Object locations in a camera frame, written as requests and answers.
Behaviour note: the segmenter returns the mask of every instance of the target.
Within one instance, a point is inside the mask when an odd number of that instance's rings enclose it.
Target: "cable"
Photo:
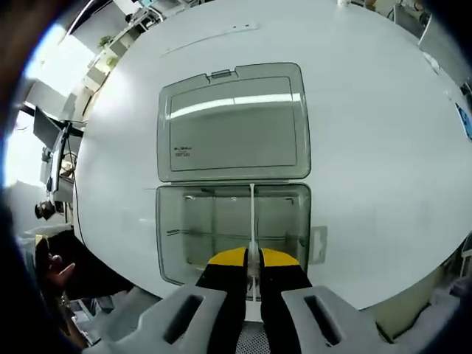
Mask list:
[[[72,163],[72,175],[74,176],[74,190],[75,190],[75,209],[77,210],[77,225],[79,226],[80,238],[82,239],[82,243],[85,247],[87,247],[85,240],[83,239],[82,235],[82,228],[80,227],[80,219],[79,219],[79,197],[77,193],[77,179],[75,178],[75,163],[72,161],[72,152],[71,152],[71,143],[69,142],[69,138],[67,137],[67,147],[69,148],[69,155],[71,158]]]

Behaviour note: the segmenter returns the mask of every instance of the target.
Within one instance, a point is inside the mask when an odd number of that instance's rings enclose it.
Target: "mesh grate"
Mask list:
[[[263,323],[244,322],[237,340],[236,354],[271,354]]]

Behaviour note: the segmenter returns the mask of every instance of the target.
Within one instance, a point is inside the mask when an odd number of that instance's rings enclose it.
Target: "container lid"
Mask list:
[[[306,177],[310,145],[300,68],[240,66],[164,87],[157,141],[162,181]]]

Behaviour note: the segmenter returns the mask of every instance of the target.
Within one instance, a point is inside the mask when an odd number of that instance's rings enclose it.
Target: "person's hand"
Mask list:
[[[52,284],[60,289],[64,289],[67,281],[74,273],[75,263],[69,264],[67,267],[63,267],[62,257],[59,255],[49,254],[49,269],[47,270],[45,277]]]

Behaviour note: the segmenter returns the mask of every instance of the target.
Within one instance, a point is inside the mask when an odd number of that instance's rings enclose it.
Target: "monitor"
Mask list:
[[[49,118],[39,107],[35,109],[35,121],[33,124],[33,133],[50,150],[54,148],[58,134],[63,126],[56,120]]]

